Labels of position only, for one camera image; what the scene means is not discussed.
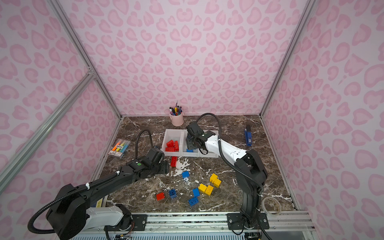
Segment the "red long lego brick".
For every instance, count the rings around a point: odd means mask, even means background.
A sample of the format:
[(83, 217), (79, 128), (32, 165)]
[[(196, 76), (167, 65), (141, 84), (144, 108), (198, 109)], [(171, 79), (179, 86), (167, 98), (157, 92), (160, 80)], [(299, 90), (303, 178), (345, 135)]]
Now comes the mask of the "red long lego brick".
[(171, 167), (175, 168), (177, 166), (178, 157), (172, 156), (171, 158)]

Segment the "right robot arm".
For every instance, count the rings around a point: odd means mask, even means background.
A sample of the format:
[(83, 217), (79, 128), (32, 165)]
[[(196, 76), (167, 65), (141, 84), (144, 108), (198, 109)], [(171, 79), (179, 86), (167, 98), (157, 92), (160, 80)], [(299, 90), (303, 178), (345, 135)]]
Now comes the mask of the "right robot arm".
[[(204, 131), (199, 120), (212, 116), (219, 125), (218, 133)], [(260, 207), (264, 185), (268, 178), (267, 170), (257, 151), (244, 150), (222, 139), (222, 126), (219, 118), (205, 113), (187, 127), (186, 143), (189, 150), (201, 150), (217, 154), (236, 173), (237, 184), (243, 191), (243, 203), (240, 213), (246, 228), (254, 228), (260, 222)]]

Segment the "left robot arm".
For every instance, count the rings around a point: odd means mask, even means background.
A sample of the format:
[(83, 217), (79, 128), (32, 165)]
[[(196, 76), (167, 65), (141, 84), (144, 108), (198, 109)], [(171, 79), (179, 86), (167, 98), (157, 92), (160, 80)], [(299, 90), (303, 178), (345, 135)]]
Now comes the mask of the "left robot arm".
[(146, 156), (136, 158), (119, 167), (117, 171), (93, 182), (62, 187), (56, 198), (38, 210), (29, 220), (29, 232), (38, 235), (56, 234), (61, 240), (69, 240), (83, 230), (103, 227), (120, 231), (132, 231), (135, 220), (123, 204), (91, 210), (102, 197), (158, 174), (169, 172), (169, 163), (159, 148), (152, 146)]

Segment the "red lego brick cluster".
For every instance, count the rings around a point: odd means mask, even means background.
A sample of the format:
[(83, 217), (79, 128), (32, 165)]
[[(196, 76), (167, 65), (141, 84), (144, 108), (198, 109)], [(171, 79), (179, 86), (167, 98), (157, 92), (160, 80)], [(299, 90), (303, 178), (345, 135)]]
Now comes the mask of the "red lego brick cluster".
[(166, 143), (166, 152), (178, 152), (179, 151), (179, 142), (170, 140)]

